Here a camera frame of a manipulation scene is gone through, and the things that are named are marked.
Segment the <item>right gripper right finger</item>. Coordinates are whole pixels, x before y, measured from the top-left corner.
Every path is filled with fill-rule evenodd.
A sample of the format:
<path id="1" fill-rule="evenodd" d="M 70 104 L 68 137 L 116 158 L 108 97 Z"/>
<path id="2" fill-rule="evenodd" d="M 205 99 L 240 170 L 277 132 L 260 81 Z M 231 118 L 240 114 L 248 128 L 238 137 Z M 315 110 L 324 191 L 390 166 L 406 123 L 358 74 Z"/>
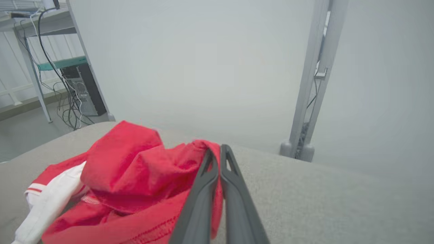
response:
<path id="1" fill-rule="evenodd" d="M 229 145 L 221 145 L 220 161 L 226 201 L 226 243 L 268 244 L 267 233 Z"/>

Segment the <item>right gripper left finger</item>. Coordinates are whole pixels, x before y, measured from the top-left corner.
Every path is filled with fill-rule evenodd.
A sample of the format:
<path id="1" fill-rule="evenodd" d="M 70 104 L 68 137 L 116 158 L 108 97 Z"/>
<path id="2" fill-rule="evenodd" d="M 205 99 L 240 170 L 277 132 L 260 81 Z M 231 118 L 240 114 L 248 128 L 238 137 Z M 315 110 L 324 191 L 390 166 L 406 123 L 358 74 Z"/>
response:
<path id="1" fill-rule="evenodd" d="M 207 149 L 169 244 L 210 243 L 213 200 L 218 176 L 217 159 L 211 149 Z"/>

